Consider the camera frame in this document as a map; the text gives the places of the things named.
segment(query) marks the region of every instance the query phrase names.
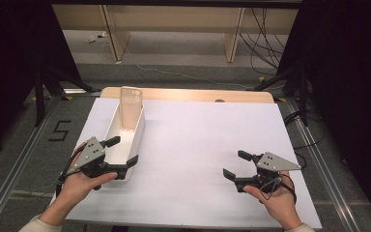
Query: black cable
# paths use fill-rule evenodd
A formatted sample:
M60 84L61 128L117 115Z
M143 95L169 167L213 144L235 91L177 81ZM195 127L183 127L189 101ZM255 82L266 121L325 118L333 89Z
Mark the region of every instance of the black cable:
M268 54L272 60L272 62L275 64L275 62L273 61L272 59L272 55L271 55L271 50L272 50L272 46L270 44L270 42L268 41L268 38L267 38L267 27L265 26L265 20L267 18L267 8L263 8L263 26L262 26L262 29L263 29L263 37L265 39L265 42L266 42L266 45L267 47L269 47L270 49L268 49ZM273 56L275 57L276 61L279 63L279 60L278 58L276 57L275 55L275 52L272 52Z
M282 44L282 42L279 40L279 38L276 36L276 35L274 35L275 36L275 38L278 40L278 42L279 42L279 44L282 46L282 48L284 48L285 49L285 46L284 46L284 44Z
M270 42L269 42L268 39L267 39L267 33L266 33L266 28L265 28L265 20L266 20L266 17L267 17L267 9L266 9L266 8L263 8L263 23L262 23L262 26L260 25L260 22L259 22L259 20L258 20L258 18L257 18L257 15L255 14L253 8L251 8L251 11L252 11L252 14L254 15L255 21L257 22L257 25L258 25L259 29L260 29L260 34L258 35L257 42L258 42L258 40L259 40L259 38L260 38L260 35L263 35L263 37L264 37L264 39L265 39L265 41L266 41L266 45L267 45L267 47L270 48L270 49L268 50L268 52L269 52L269 55L270 55L271 61L273 62L273 65L274 65L275 68L277 69L277 66L276 66L276 64L274 63L273 59L272 59L272 55L270 54L270 50L272 50L272 47L271 47Z
M306 158L303 155L301 155L297 152L294 152L294 153L295 153L295 155L297 155L298 157L300 157L303 160L303 165L300 166L300 170L305 169L305 167L308 165L308 163L306 161Z
M324 139L325 133L326 133L326 131L324 130L324 133L322 134L321 138L319 138L316 142L310 143L310 144L307 144L307 145L303 145L303 146L299 146L299 147L295 147L294 150L300 149L300 148L305 148L305 147L311 147L311 146L314 146L314 145L318 144L319 142L322 141L322 139Z
M252 38L251 38L251 36L250 36L249 34L246 34L246 35L249 37L249 39L250 39L253 43L255 43L254 40L252 40ZM265 47L265 46L262 46L262 45L260 45L260 44L256 44L256 45L259 46L259 47L261 47L261 48L263 48L263 49L265 49L265 50L271 50L270 48ZM282 52L281 52L281 51L277 51L277 50L272 50L272 51L282 55Z
M294 196L294 204L297 204L297 195L295 194L295 184L294 184L294 181L291 179L291 177L290 176L288 176L288 175L285 175L285 174L280 174L279 173L279 175L280 176L283 176L283 177L286 177L286 178L288 178L290 181L291 181L291 183L292 183L292 187L290 188L289 186L287 186L287 185L285 185L284 183L280 183L280 185L282 186L282 187L284 187L284 188L286 188L288 191L290 191L291 193L292 193L292 195Z
M83 149L86 147L87 143L84 143L84 145L78 147L74 152L73 155L69 158L67 164L65 165L65 168L63 169L62 173L60 174L59 178L56 181L56 197L59 195L59 193L62 190L62 185L65 183L66 178L69 176L68 170L71 167L71 163L73 162L74 158L83 151Z
M254 47L252 47L246 40L245 38L243 37L242 34L240 34L240 37L243 39L243 41L245 42L245 44L248 46L248 48L251 50L251 60L252 60L252 53L255 53L261 60L263 60L264 62L266 62L267 64L269 64L270 66L272 66L273 68L277 69L277 66L275 66L273 63L271 63L269 60L267 60L261 53L259 53L257 50L255 50L255 45L256 45L256 42L254 42Z

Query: open box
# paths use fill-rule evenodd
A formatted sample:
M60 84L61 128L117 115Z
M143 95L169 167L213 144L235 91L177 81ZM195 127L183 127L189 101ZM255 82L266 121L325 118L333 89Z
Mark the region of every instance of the open box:
M143 109L143 96L141 89L122 87L120 103L116 107L113 120L107 131L105 140L120 136L120 143L112 147L105 147L104 161L109 164L126 164L128 160L137 156L143 130L146 125ZM131 175L132 168L128 169L125 179Z

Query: wire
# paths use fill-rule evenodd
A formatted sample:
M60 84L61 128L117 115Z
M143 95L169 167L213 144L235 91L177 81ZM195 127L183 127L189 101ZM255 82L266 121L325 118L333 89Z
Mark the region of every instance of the wire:
M284 48L285 49L285 46L284 46L284 44L282 44L282 42L279 40L279 38L275 35L275 38L278 40L278 42L279 42L279 44L282 46L282 48Z
M217 85L238 86L238 87L242 87L242 88L244 88L244 89L249 89L249 88L251 88L250 86L244 86L244 85L241 85L241 84L216 82L216 81L213 81L213 80L209 80L209 79L207 79L207 78L193 77L193 76L189 76L189 75L185 75L185 74L177 73L177 72L166 72L166 71L160 71L160 70L157 70L157 69L146 69L146 68L142 68L142 67L140 67L140 66L137 65L137 64L136 64L136 66L137 66L140 70L142 70L142 71L147 71L147 72L157 72L157 73L163 73L163 74L179 75L179 76L182 76L182 77L185 77L185 78L194 79L194 80L207 81L207 82L210 82L210 83L213 83L213 84L217 84Z
M276 66L276 64L274 63L273 59L272 59L272 56L271 56L271 51L272 51L272 54L274 55L275 59L278 61L279 63L279 60L276 58L276 55L275 53L273 52L273 49L271 47L271 44L270 42L268 41L268 38L267 38L267 32L266 32L266 26L265 26L265 22L266 22L266 18L267 18L267 9L266 8L263 8L263 23L262 25L260 25L260 22L257 18L257 15L256 13L254 12L254 9L251 8L251 11L252 11L252 14L254 15L254 18L255 18L255 21L257 22L257 25L258 25L258 28L260 29L260 34L258 35L258 38L257 38L257 41L259 40L260 36L262 35L266 41L266 45L267 45L267 48L268 49L268 53L270 55L270 58L271 58L271 61L273 62L273 64Z
M305 148L305 147L311 147L311 146L314 146L314 145L317 145L318 143L320 143L324 138L325 138L325 134L326 134L326 130L324 130L324 133L322 134L322 136L316 141L316 142L313 142L313 143L310 143L310 144L306 144L306 145L303 145L303 146L299 146L299 147L295 147L294 150L296 149L300 149L300 148Z
M300 170L305 169L305 167L308 165L308 162L306 161L306 158L303 155L301 155L297 152L294 152L294 153L295 153L295 155L297 155L298 157L300 157L303 160L303 165L300 166Z

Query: gray floor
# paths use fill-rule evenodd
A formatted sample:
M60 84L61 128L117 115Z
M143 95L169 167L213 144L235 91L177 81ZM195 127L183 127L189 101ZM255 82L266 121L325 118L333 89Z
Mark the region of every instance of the gray floor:
M101 32L65 31L74 61L83 80L96 87L130 84L138 87L244 90L247 87L258 85L259 76L270 77L270 75L257 73L251 68L251 53L243 41L239 41L235 62L227 63L221 35L218 34L132 33L124 59L118 64L111 58L107 39L100 38L95 43L85 42L88 36L100 34ZM286 36L278 38L284 43L287 40ZM274 37L270 37L270 42L274 49L282 51L282 46ZM260 52L270 59L266 50ZM253 57L252 64L260 72L275 72L275 69L271 69L257 56ZM277 83L269 88L275 97L281 96L282 84ZM73 87L67 83L65 85L68 88ZM29 135L35 129L33 97L31 93L25 101L25 109L19 111L12 127L2 140L4 146L0 152L0 187L10 173L18 154L24 149ZM25 170L0 215L0 231L17 231L32 216L39 214L47 206L54 191L53 182L74 147L94 99L94 97L73 97L70 101L57 103L50 113L33 156L28 160ZM290 101L295 105L295 98ZM278 101L277 104L283 117L292 112L291 104L284 101ZM327 164L328 173L332 175L338 192L351 209L350 212L359 230L371 231L369 201L349 168L340 161L341 155L320 119L317 108L312 102L308 104L308 108L313 109L308 113L308 129L317 144L304 146L306 143L300 133L301 122L299 120L289 124L287 131L293 147L300 154L299 162L304 165L306 160L306 167L302 173L323 224L323 231L347 231L347 227L344 226L338 208L335 207L335 201L332 200L327 185L321 178L321 172L310 148L321 153ZM63 142L50 142L51 138L59 136L53 133L53 129L60 120L70 120L69 123L63 125L63 129L69 133ZM85 225L74 222L67 222L64 227L64 231L73 232L85 231L84 229ZM110 231L111 225L90 224L86 229L86 231ZM168 232L181 230L181 228L144 227L129 229L129 231Z

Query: human hand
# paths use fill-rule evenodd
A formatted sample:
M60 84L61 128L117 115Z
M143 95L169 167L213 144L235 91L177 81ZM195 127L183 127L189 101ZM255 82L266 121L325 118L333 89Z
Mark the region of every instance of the human hand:
M289 178L289 172L281 171L280 174L282 183L293 189L294 184ZM268 200L256 187L245 186L243 190L260 200L266 207L268 213L282 225L284 230L290 230L302 225L295 208L294 195L286 188L279 187Z
M80 155L81 152L73 159L71 166L77 162ZM62 225L69 212L86 198L93 188L114 180L116 177L117 173L115 172L106 173L96 178L87 177L82 172L71 174L66 178L62 191L46 211L39 216L39 219L50 225Z
M81 144L76 150L85 146L86 143ZM77 162L81 155L81 152L77 154L77 156L71 162L71 167ZM82 172L78 172L68 176L65 180L63 185L62 191L60 192L59 197L67 198L72 200L71 203L77 204L82 201L89 192L97 186L101 186L117 177L117 173L110 172L100 175L96 178L90 178L83 174Z

